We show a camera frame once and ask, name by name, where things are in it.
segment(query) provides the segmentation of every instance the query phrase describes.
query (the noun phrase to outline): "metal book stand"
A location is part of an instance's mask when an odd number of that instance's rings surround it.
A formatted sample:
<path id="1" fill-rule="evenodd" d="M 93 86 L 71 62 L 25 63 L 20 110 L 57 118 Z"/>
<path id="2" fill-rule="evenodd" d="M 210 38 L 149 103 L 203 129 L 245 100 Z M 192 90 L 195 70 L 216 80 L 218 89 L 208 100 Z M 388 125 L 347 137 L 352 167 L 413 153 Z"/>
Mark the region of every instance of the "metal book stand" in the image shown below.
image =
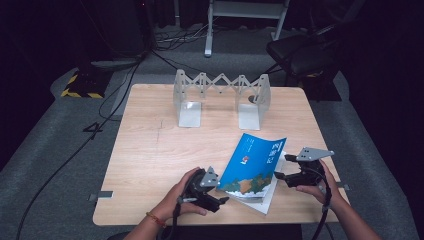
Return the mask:
<path id="1" fill-rule="evenodd" d="M 222 80 L 226 84 L 217 85 L 218 81 Z M 250 83 L 244 75 L 239 75 L 230 81 L 224 74 L 211 80 L 205 73 L 200 73 L 196 78 L 190 79 L 181 69 L 177 70 L 175 76 L 173 96 L 179 127 L 200 127 L 202 103 L 187 99 L 187 92 L 194 89 L 201 98 L 206 98 L 206 91 L 210 88 L 220 94 L 229 89 L 234 90 L 239 128 L 260 130 L 265 112 L 271 103 L 271 88 L 267 74 Z"/>

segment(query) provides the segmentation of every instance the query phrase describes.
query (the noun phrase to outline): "wooden tabletop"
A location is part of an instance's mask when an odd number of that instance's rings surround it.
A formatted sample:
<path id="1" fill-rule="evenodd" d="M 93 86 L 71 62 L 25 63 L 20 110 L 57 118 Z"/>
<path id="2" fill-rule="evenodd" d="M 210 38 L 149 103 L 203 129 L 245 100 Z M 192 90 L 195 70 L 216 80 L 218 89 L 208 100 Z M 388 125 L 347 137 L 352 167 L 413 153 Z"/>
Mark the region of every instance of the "wooden tabletop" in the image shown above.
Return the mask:
<path id="1" fill-rule="evenodd" d="M 97 225 L 136 225 L 177 183 L 185 172 L 212 166 L 222 175 L 244 132 L 274 140 L 287 137 L 284 151 L 297 155 L 302 147 L 327 149 L 307 98 L 300 88 L 271 88 L 271 105 L 261 130 L 241 130 L 235 93 L 208 91 L 202 102 L 201 126 L 180 128 L 173 105 L 173 85 L 135 84 L 130 92 L 102 191 L 113 191 L 110 199 L 99 199 L 93 221 Z M 332 159 L 323 159 L 337 181 Z M 299 172 L 297 163 L 284 163 L 282 172 Z M 212 190 L 214 197 L 223 193 Z M 319 222 L 322 205 L 314 197 L 296 192 L 278 181 L 267 215 L 230 199 L 206 217 L 185 214 L 179 225 L 264 224 Z M 328 222 L 337 221 L 329 211 Z"/>

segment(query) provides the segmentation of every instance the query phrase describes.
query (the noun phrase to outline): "blue book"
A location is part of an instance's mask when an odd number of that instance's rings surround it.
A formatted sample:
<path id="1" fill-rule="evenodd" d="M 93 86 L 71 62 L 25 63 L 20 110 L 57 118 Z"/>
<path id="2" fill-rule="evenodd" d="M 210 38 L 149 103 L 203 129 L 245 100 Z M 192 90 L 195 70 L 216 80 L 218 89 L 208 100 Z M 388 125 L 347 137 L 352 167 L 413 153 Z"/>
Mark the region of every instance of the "blue book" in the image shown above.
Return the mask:
<path id="1" fill-rule="evenodd" d="M 263 201 L 287 138 L 265 140 L 244 133 L 217 190 L 243 202 Z"/>

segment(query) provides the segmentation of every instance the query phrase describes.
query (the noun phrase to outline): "red string bracelet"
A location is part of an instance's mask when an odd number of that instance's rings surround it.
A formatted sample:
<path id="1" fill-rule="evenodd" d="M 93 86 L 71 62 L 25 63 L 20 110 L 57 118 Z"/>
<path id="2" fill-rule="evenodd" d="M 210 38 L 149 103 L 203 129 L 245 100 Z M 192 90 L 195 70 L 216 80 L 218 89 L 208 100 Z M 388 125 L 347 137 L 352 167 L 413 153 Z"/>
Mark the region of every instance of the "red string bracelet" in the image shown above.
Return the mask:
<path id="1" fill-rule="evenodd" d="M 150 212 L 146 212 L 146 215 L 151 217 L 158 225 L 160 225 L 163 228 L 166 228 L 166 223 L 161 221 L 158 217 L 156 217 L 155 215 L 151 214 Z"/>

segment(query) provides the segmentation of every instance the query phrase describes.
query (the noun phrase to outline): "hand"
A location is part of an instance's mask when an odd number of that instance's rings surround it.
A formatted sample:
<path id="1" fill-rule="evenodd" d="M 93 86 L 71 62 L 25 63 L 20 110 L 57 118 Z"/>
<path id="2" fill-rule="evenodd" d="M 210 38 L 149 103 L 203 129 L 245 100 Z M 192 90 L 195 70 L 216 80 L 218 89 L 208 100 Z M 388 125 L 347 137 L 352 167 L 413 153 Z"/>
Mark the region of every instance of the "hand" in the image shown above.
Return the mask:
<path id="1" fill-rule="evenodd" d="M 336 180 L 334 179 L 333 174 L 328 169 L 327 165 L 324 163 L 324 161 L 320 160 L 322 167 L 324 168 L 325 177 L 327 178 L 328 185 L 330 185 L 331 193 L 332 193 L 332 200 L 341 199 L 342 196 L 340 195 L 339 189 L 336 184 Z M 325 183 L 324 181 L 321 181 L 319 183 L 322 187 L 325 189 Z M 319 189 L 318 186 L 297 186 L 296 191 L 304 192 L 311 194 L 314 196 L 320 203 L 325 203 L 325 194 Z"/>
<path id="2" fill-rule="evenodd" d="M 155 208 L 153 208 L 151 213 L 162 221 L 166 221 L 169 218 L 172 218 L 178 197 L 183 193 L 184 187 L 190 177 L 199 169 L 200 168 L 197 167 L 186 172 L 181 180 L 175 184 L 171 190 L 169 190 L 165 198 L 163 198 L 163 200 Z M 196 206 L 192 203 L 183 203 L 181 204 L 180 214 L 184 213 L 197 213 L 199 215 L 205 216 L 207 211 L 206 209 Z"/>

